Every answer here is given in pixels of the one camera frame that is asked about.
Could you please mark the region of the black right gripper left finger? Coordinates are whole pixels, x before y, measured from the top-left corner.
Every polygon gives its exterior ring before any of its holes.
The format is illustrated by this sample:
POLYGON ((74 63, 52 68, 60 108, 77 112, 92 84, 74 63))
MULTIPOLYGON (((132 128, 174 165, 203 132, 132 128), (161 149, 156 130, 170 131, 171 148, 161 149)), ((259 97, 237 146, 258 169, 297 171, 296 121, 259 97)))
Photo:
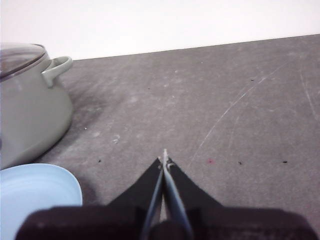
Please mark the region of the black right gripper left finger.
POLYGON ((163 199, 163 169, 159 158, 143 172, 138 180, 108 206, 124 209, 132 207, 137 213, 137 238, 147 240, 152 227, 160 221, 163 199))

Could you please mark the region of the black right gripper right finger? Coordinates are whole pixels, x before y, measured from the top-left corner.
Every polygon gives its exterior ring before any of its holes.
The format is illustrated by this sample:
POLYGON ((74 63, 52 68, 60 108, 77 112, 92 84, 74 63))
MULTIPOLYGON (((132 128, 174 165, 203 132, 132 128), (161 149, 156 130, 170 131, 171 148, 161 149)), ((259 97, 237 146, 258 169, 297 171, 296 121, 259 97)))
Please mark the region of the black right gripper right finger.
POLYGON ((188 240, 195 240, 203 224, 201 210, 222 208, 223 205, 196 185, 163 151, 164 200, 170 221, 178 224, 188 240))

